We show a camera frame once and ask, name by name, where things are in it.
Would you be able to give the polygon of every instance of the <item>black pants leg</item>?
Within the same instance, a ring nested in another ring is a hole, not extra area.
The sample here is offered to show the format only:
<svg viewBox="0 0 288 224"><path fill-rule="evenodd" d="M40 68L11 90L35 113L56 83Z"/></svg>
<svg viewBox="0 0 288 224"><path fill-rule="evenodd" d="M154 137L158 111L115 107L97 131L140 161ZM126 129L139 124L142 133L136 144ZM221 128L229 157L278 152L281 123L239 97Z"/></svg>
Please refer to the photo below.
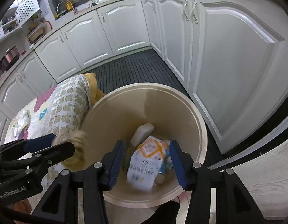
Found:
<svg viewBox="0 0 288 224"><path fill-rule="evenodd" d="M155 211L155 213L141 224L176 224L176 217L180 204L175 201L169 201Z"/></svg>

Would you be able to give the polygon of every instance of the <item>floor mat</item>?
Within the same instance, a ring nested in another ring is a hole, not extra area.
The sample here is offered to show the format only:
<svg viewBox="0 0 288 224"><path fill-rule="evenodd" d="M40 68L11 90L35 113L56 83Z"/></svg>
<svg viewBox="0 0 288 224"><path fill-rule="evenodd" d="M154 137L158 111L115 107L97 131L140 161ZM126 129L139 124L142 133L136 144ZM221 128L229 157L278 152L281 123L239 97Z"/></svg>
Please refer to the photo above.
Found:
<svg viewBox="0 0 288 224"><path fill-rule="evenodd" d="M154 82L173 87L189 97L177 77L153 49L124 56L88 72L96 74L98 88L105 94L132 83ZM206 128L208 146L204 165L210 166L223 158L209 128Z"/></svg>

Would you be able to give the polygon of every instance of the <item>faucet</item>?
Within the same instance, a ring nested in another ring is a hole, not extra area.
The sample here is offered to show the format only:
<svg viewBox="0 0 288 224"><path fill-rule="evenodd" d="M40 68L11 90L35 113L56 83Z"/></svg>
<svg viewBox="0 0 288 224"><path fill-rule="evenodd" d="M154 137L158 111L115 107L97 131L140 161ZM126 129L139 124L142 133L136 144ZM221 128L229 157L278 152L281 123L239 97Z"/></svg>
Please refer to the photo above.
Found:
<svg viewBox="0 0 288 224"><path fill-rule="evenodd" d="M62 1L62 2L60 2L59 4L58 4L58 6L57 6L57 12L58 12L58 7L59 7L59 5L61 4L61 3L63 3L63 2L69 2L70 4L71 4L71 7L72 7L72 9L73 9L73 14L76 14L77 13L77 10L73 7L73 5L72 5L72 3L70 2L70 1Z"/></svg>

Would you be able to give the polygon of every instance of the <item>white cabinet door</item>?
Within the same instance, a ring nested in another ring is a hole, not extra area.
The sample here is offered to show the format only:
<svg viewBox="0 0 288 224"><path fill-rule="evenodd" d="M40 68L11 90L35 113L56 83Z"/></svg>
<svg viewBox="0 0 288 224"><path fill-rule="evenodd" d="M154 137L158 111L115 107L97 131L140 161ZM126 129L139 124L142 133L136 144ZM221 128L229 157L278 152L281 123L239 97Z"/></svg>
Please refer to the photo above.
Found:
<svg viewBox="0 0 288 224"><path fill-rule="evenodd" d="M188 92L225 153L288 94L288 17L270 0L197 2L199 45Z"/></svg>
<svg viewBox="0 0 288 224"><path fill-rule="evenodd" d="M10 122L10 119L8 119L0 110L0 145L4 144Z"/></svg>
<svg viewBox="0 0 288 224"><path fill-rule="evenodd" d="M13 71L0 88L0 110L12 119L36 94L16 71Z"/></svg>
<svg viewBox="0 0 288 224"><path fill-rule="evenodd" d="M16 70L37 96L56 85L56 81L34 51L19 64Z"/></svg>
<svg viewBox="0 0 288 224"><path fill-rule="evenodd" d="M35 52L57 83L81 70L60 30L43 41Z"/></svg>
<svg viewBox="0 0 288 224"><path fill-rule="evenodd" d="M188 89L193 22L191 0L156 0L163 36L164 61Z"/></svg>
<svg viewBox="0 0 288 224"><path fill-rule="evenodd" d="M114 55L149 46L141 0L124 0L97 9Z"/></svg>
<svg viewBox="0 0 288 224"><path fill-rule="evenodd" d="M61 32L82 69L113 56L96 11L75 19Z"/></svg>
<svg viewBox="0 0 288 224"><path fill-rule="evenodd" d="M156 0L141 0L144 10L151 47L163 58L160 23L157 16Z"/></svg>

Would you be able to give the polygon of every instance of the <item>blue patch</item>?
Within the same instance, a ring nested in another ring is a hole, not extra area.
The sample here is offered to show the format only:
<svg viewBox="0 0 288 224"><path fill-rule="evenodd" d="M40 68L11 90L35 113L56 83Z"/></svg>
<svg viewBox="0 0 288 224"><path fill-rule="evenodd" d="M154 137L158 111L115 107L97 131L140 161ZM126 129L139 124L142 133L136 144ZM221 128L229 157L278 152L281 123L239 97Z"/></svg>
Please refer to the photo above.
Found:
<svg viewBox="0 0 288 224"><path fill-rule="evenodd" d="M44 116L45 113L47 112L47 109L45 109L40 115L39 115L39 120L41 120Z"/></svg>

